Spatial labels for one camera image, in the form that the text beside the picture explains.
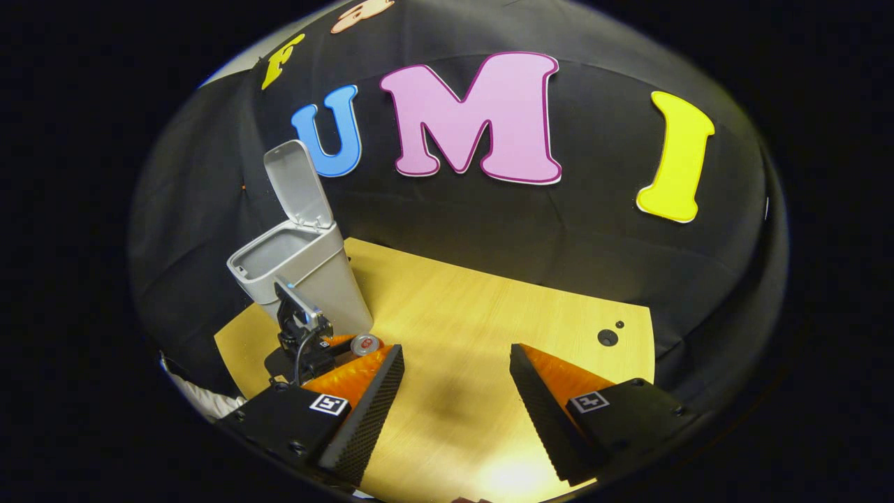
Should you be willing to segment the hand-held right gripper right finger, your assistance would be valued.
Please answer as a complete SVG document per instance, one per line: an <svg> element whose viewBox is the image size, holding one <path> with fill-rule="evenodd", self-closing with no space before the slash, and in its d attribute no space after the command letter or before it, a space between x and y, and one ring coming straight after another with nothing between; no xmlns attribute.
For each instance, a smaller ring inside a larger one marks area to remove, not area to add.
<svg viewBox="0 0 894 503"><path fill-rule="evenodd" d="M510 373L559 479L613 483L654 462L699 420L643 378L614 383L526 344Z"/></svg>

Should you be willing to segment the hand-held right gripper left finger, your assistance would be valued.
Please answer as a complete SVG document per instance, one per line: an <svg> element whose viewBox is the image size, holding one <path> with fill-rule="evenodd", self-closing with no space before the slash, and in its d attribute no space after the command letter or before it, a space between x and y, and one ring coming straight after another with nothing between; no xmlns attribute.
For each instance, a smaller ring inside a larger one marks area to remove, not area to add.
<svg viewBox="0 0 894 503"><path fill-rule="evenodd" d="M274 382L217 424L289 472L357 489L404 369L402 346L390 344L306 386Z"/></svg>

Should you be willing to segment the white desktop garbage bin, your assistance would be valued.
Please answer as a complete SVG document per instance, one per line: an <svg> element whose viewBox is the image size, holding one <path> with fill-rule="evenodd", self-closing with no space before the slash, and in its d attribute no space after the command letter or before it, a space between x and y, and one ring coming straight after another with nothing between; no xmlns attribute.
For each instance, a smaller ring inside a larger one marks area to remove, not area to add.
<svg viewBox="0 0 894 503"><path fill-rule="evenodd" d="M367 333L373 318L305 144L289 140L273 147L264 166L286 219L234 251L228 270L272 319L281 302L274 285L281 281L320 308L336 334Z"/></svg>

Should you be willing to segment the wooden desktop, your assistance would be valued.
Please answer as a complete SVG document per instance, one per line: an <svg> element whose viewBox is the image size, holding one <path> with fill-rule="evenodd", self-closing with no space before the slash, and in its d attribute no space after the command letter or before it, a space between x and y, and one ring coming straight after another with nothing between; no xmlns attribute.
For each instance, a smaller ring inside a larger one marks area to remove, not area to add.
<svg viewBox="0 0 894 503"><path fill-rule="evenodd" d="M537 286L349 238L374 321L405 373L360 489L387 503L539 503L556 475L511 378L514 343L613 382L654 380L649 308Z"/></svg>

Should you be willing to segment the black backdrop cloth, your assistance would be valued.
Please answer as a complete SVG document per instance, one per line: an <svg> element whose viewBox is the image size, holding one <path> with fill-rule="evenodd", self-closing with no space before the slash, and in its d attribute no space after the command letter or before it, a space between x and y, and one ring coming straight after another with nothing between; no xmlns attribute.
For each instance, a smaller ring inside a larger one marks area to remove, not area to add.
<svg viewBox="0 0 894 503"><path fill-rule="evenodd" d="M644 305L657 383L713 407L759 362L789 261L778 175L731 95L571 0L354 0L199 87L136 184L147 332L232 392L226 261L285 220L262 156L301 140L345 238Z"/></svg>

